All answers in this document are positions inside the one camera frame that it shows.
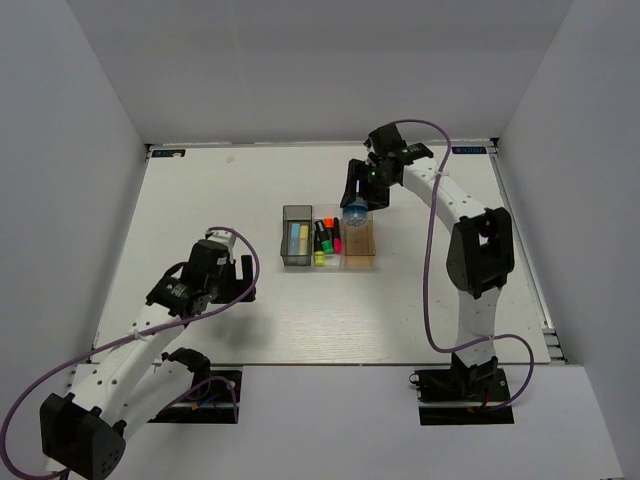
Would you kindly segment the blue pin box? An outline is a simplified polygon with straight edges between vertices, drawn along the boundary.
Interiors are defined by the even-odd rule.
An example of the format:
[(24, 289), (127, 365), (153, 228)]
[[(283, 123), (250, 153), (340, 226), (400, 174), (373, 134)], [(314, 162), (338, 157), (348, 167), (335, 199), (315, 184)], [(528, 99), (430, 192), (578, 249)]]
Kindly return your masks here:
[(343, 222), (347, 227), (364, 227), (368, 223), (368, 214), (367, 203), (357, 200), (343, 207)]

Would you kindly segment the pink highlighter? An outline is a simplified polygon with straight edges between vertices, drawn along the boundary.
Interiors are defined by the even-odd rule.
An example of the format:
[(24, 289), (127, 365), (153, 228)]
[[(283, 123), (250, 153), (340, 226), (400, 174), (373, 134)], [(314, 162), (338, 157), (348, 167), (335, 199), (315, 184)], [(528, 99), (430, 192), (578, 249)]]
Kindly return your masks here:
[(332, 233), (333, 233), (334, 253), (341, 254), (342, 253), (341, 228), (340, 228), (340, 221), (337, 217), (333, 218)]

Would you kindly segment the green highlighter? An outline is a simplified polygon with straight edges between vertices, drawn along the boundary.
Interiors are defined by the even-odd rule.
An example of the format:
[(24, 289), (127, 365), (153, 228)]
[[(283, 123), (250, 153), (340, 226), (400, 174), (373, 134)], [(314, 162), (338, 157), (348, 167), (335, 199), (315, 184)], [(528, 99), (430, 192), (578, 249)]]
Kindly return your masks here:
[(317, 220), (314, 223), (315, 231), (318, 233), (318, 236), (322, 242), (322, 247), (324, 249), (325, 254), (333, 254), (333, 241), (330, 241), (327, 233), (325, 231), (323, 220)]

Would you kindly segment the yellow eraser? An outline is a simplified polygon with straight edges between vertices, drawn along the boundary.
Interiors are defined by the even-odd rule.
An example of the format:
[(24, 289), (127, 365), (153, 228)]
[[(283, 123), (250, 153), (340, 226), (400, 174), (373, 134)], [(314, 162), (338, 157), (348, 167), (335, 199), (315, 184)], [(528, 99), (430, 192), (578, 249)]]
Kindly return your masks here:
[(299, 230), (298, 254), (306, 255), (308, 252), (309, 226), (302, 224)]

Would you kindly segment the blue eraser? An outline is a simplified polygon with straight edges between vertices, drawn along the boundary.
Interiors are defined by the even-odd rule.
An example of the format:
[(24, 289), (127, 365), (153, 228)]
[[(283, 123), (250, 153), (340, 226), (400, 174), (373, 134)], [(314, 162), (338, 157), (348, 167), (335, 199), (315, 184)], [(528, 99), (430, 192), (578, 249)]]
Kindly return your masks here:
[(299, 243), (299, 223), (291, 223), (290, 231), (289, 231), (289, 244), (288, 244), (288, 254), (289, 255), (298, 255), (298, 243)]

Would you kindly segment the yellow highlighter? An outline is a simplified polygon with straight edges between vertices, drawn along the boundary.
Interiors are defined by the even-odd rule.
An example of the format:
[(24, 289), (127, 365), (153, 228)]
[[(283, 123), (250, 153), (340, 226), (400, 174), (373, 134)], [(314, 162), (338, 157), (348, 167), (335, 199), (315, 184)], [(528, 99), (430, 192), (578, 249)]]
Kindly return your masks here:
[(318, 236), (318, 233), (315, 232), (314, 233), (314, 265), (316, 267), (324, 266), (325, 260), (326, 260), (326, 256), (325, 256), (324, 249), (322, 247), (322, 242)]

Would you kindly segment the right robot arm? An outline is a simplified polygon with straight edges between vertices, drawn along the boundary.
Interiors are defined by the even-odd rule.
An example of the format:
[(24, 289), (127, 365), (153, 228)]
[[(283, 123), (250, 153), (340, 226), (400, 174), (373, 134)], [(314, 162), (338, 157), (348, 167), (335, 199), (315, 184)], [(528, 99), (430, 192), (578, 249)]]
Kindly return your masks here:
[(503, 208), (488, 208), (446, 172), (444, 161), (422, 143), (403, 139), (397, 122), (369, 133), (367, 157), (348, 164), (340, 206), (344, 227), (368, 223), (371, 212), (390, 204), (400, 185), (430, 209), (428, 227), (441, 222), (450, 234), (446, 272), (458, 291), (458, 337), (452, 347), (443, 390), (465, 399), (477, 397), (497, 374), (494, 347), (499, 296), (515, 266), (512, 219)]

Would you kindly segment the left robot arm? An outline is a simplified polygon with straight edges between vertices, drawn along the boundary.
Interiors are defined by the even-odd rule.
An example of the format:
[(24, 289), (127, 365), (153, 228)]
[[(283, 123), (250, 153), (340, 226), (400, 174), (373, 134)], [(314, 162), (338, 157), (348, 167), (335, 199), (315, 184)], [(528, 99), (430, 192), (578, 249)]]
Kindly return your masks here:
[(186, 261), (160, 277), (127, 335), (107, 346), (93, 372), (65, 395), (44, 400), (47, 457), (84, 479), (106, 479), (144, 424), (185, 396), (209, 392), (210, 360), (193, 349), (167, 348), (190, 323), (254, 301), (260, 262), (254, 250), (234, 256), (239, 237), (226, 229), (206, 233)]

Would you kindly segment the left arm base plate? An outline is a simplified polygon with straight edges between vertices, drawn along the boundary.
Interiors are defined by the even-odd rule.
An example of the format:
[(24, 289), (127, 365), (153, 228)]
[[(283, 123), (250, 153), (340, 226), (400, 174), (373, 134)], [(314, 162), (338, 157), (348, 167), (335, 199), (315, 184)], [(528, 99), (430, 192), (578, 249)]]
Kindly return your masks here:
[(211, 370), (212, 376), (225, 378), (210, 381), (174, 405), (161, 410), (151, 424), (233, 425), (240, 413), (243, 371), (241, 369)]

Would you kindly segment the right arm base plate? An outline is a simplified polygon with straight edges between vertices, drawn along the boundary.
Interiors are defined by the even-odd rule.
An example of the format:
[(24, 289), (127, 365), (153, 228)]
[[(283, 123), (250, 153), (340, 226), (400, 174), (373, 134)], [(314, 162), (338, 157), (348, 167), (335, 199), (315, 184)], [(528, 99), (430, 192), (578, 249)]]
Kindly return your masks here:
[(449, 370), (415, 370), (409, 376), (416, 389), (421, 426), (512, 425), (511, 406), (496, 406), (510, 398), (503, 369), (489, 380), (483, 380), (471, 393), (454, 386)]

